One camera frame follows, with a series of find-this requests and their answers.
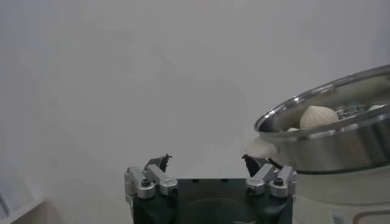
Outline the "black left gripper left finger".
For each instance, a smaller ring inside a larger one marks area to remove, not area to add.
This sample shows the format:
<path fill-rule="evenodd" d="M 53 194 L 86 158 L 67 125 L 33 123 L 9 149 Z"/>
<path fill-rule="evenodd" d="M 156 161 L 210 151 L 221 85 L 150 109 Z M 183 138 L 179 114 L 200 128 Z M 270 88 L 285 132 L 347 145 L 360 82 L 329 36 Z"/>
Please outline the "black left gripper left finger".
<path fill-rule="evenodd" d="M 141 169 L 128 167 L 124 173 L 124 189 L 126 197 L 134 195 L 146 200 L 157 194 L 168 198 L 176 198 L 179 194 L 179 182 L 166 174 L 169 154 L 150 159 Z"/>

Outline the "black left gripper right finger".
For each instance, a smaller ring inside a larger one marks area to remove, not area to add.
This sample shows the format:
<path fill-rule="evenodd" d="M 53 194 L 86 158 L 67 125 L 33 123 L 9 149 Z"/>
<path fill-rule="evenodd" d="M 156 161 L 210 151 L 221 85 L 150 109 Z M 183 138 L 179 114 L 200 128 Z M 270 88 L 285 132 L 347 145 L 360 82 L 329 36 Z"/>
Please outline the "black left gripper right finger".
<path fill-rule="evenodd" d="M 289 166 L 277 168 L 265 158 L 244 154 L 249 178 L 245 180 L 246 194 L 249 197 L 263 195 L 266 190 L 276 198 L 296 194 L 297 172 Z"/>

